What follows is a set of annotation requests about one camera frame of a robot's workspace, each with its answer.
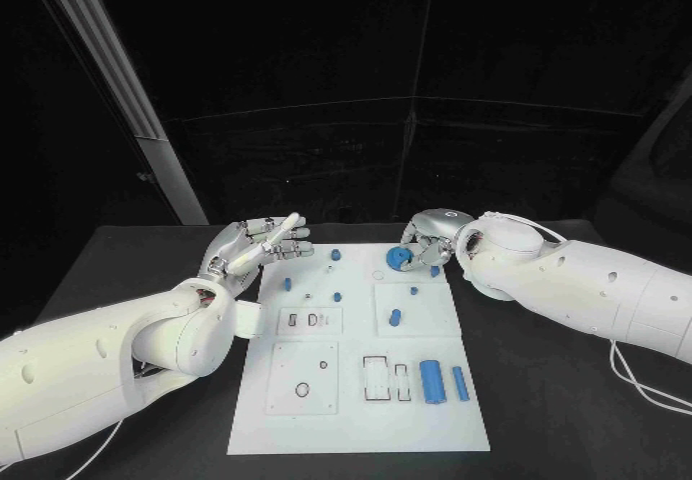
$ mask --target white cable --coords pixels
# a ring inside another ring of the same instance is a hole
[[[625,366],[625,369],[628,370],[628,375],[631,376],[631,378],[628,378],[625,375],[622,375],[622,373],[618,371],[618,368],[616,368],[616,354],[618,353],[618,357],[621,358],[621,362],[623,362],[623,366]],[[623,357],[623,354],[621,353],[621,349],[618,348],[618,342],[615,340],[610,341],[610,366],[613,368],[613,371],[616,372],[616,375],[628,382],[628,383],[632,383],[636,387],[636,389],[639,390],[639,393],[642,394],[642,396],[655,404],[658,405],[659,407],[664,407],[664,408],[668,408],[670,410],[674,410],[675,412],[680,412],[680,413],[685,413],[687,415],[692,415],[692,410],[685,410],[684,408],[678,408],[678,407],[672,407],[671,405],[667,405],[665,403],[661,403],[659,401],[657,401],[645,392],[645,390],[649,390],[651,392],[659,394],[662,397],[667,397],[668,399],[674,400],[675,402],[681,403],[683,405],[688,406],[692,408],[692,403],[687,402],[685,400],[683,400],[681,398],[678,397],[674,397],[672,395],[670,395],[668,393],[665,392],[661,392],[659,390],[657,390],[655,388],[646,386],[646,385],[642,385],[639,382],[638,382],[638,379],[635,378],[635,374],[632,373],[632,370],[631,370],[631,366],[628,365],[628,362],[625,360],[625,357]]]
[[[561,242],[567,242],[567,238],[556,233],[550,228],[546,228],[543,225],[540,225],[537,222],[533,222],[530,219],[524,217],[518,217],[517,215],[511,215],[510,213],[499,213],[499,212],[486,212],[484,214],[485,217],[494,218],[494,217],[505,217],[510,218],[511,220],[515,220],[517,222],[525,223],[527,225],[531,225],[535,228],[540,228],[546,232],[548,232]]]
[[[66,479],[66,480],[73,480],[78,475],[80,472],[90,466],[90,463],[94,461],[97,458],[99,454],[103,452],[106,446],[109,445],[109,442],[112,441],[113,437],[116,436],[116,432],[119,431],[120,426],[123,425],[123,420],[119,422],[116,425],[116,428],[113,429],[112,434],[109,435],[109,438],[106,439],[104,444],[102,445],[102,448],[97,450],[97,453],[91,456],[91,458],[87,460],[87,463],[80,467],[80,470]]]

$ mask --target black table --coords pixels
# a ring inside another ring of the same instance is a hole
[[[546,222],[600,243],[582,220]],[[41,320],[171,289],[195,276],[223,227],[103,227]],[[399,242],[404,224],[313,226],[316,243]],[[247,340],[220,370],[127,418],[78,478],[691,478],[692,418],[654,406],[615,376],[609,342],[484,296],[446,267],[484,411],[489,453],[227,456]],[[260,280],[241,298],[257,299]],[[692,398],[692,367],[622,347],[641,381]],[[110,429],[0,478],[66,478]]]

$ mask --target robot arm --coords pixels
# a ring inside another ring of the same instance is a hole
[[[455,212],[458,215],[439,227],[445,212],[455,211],[429,210],[414,216],[403,247],[414,237],[426,242],[445,237],[465,279],[485,295],[517,300],[585,333],[641,345],[692,363],[690,275],[612,248],[569,241],[548,230],[559,240],[550,242],[537,231],[544,227],[512,215],[486,213],[473,220]],[[401,270],[445,264],[448,250],[439,252],[433,241],[419,263],[414,257]]]
[[[262,333],[236,301],[259,266],[309,256],[298,213],[231,224],[200,277],[169,292],[38,325],[0,342],[0,465],[71,445],[220,367],[234,335]],[[145,376],[133,358],[159,367]]]

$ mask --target blue cylindrical block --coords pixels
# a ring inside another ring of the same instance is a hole
[[[448,401],[445,394],[443,372],[437,360],[424,360],[422,362],[423,393],[426,403],[437,405]]]
[[[396,308],[393,310],[393,316],[390,317],[390,325],[393,327],[399,327],[400,326],[400,321],[401,321],[401,310],[399,308]]]
[[[455,381],[458,382],[459,399],[463,402],[468,402],[469,391],[466,390],[465,374],[462,373],[462,367],[455,367],[452,369],[452,373],[455,374]]]

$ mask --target blue object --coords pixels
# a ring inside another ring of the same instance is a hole
[[[452,373],[455,374],[455,381],[458,382],[459,399],[463,402],[468,402],[469,391],[466,390],[465,374],[462,373],[462,367],[455,367],[452,369]]]
[[[448,401],[445,394],[443,372],[437,360],[424,360],[422,362],[423,393],[426,403],[437,405]]]
[[[387,252],[387,264],[401,272],[401,264],[414,258],[414,252],[404,247],[393,247]]]
[[[393,316],[390,317],[390,325],[393,327],[399,327],[400,326],[400,321],[401,321],[401,310],[399,308],[396,308],[393,310]]]

